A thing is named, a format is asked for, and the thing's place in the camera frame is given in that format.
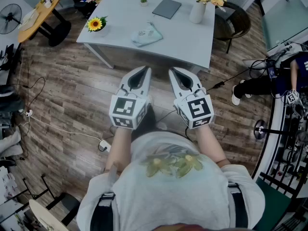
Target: electric fan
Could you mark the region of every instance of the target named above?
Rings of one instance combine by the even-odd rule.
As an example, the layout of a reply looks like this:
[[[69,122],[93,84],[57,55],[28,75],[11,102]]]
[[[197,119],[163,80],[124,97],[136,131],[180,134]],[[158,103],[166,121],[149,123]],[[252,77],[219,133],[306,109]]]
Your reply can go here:
[[[21,20],[21,8],[19,5],[12,3],[0,11],[0,34],[12,32]]]

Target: wooden floor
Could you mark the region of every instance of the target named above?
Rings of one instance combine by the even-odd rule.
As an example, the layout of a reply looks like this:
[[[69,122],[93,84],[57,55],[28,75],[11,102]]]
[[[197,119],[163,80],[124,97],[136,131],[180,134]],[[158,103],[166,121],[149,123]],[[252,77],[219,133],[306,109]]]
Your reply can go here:
[[[259,7],[253,4],[248,13],[252,21],[250,32],[232,41],[229,54],[225,53],[225,42],[214,40],[210,68],[198,74],[206,89],[245,70],[242,59],[265,56]],[[131,69],[142,65],[150,66],[153,71],[150,95],[156,119],[174,110],[174,94],[168,80],[168,68],[189,66],[163,57],[102,47],[102,51],[115,62],[115,69],[110,69],[84,45],[76,43],[85,19],[73,9],[62,12],[62,15],[71,21],[72,29],[60,45],[49,47],[47,39],[40,34],[23,44],[26,50],[20,83],[27,84],[27,70],[29,86],[39,77],[46,79],[42,93],[30,106],[33,117],[68,131],[83,132],[99,138],[109,137],[111,122],[108,111],[111,96],[116,93],[121,78]],[[59,23],[53,15],[47,22],[51,26]],[[18,81],[19,70],[20,66],[12,83]],[[215,110],[215,120],[210,126],[231,162],[245,165],[252,172],[264,142],[255,139],[253,127],[261,118],[269,120],[272,98],[244,97],[239,106],[234,106],[231,102],[231,89],[241,79],[249,79],[248,72],[228,81],[217,90],[209,91]],[[40,92],[42,86],[41,79],[29,89],[29,100]],[[29,103],[27,91],[23,87],[18,90],[26,104]],[[184,134],[186,126],[175,112],[167,116],[164,122],[170,130]],[[107,155],[98,151],[97,139],[58,131],[33,119],[30,120],[27,136],[27,125],[21,127],[21,131],[24,156],[28,153],[28,157],[25,161],[17,161],[17,167],[12,168],[21,190],[24,189],[23,177],[26,177],[33,193],[44,190],[40,175],[45,173],[46,181],[55,195],[68,192],[81,199],[86,193],[89,180],[103,172]],[[195,140],[194,131],[189,131],[188,135]],[[46,194],[39,202],[47,205],[51,197]],[[64,217],[62,209],[59,204],[52,210],[58,219]],[[69,229],[78,230],[76,222],[73,221]]]

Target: person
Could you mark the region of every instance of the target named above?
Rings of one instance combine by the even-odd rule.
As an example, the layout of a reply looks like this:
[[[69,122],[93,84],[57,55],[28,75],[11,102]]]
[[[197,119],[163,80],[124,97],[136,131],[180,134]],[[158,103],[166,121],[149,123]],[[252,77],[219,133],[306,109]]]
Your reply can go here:
[[[179,134],[157,129],[152,107],[133,132],[117,128],[105,171],[90,180],[79,207],[79,229],[234,228],[229,182],[242,192],[246,228],[252,229],[265,208],[263,192],[244,166],[230,163],[209,125],[195,132],[198,147]]]
[[[252,95],[285,95],[290,90],[299,91],[308,86],[308,52],[302,51],[290,62],[288,69],[281,68],[276,78],[262,76],[241,82],[232,88],[232,103],[240,104],[243,95],[251,98]]]

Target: white t-shirt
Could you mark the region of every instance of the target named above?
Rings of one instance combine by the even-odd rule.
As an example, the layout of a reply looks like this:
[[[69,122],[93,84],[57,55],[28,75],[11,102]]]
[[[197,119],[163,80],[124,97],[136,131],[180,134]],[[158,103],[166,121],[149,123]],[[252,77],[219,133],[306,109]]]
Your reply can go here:
[[[230,226],[228,182],[238,183],[248,215],[248,228],[261,219],[263,192],[241,165],[219,168],[186,138],[152,132],[131,145],[132,160],[114,182],[108,173],[94,177],[81,202],[77,223],[90,230],[92,213],[104,192],[115,193],[115,227],[151,231],[162,225],[197,224],[219,230]]]

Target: person in black pants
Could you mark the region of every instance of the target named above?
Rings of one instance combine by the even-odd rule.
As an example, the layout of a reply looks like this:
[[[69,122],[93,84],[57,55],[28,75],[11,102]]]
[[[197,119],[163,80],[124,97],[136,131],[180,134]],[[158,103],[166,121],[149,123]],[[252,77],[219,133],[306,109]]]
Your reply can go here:
[[[308,52],[296,55],[290,63],[290,69],[281,69],[276,78],[269,76],[242,80],[232,88],[232,103],[240,104],[243,95],[251,98],[252,95],[285,95],[290,90],[299,91],[308,86]]]

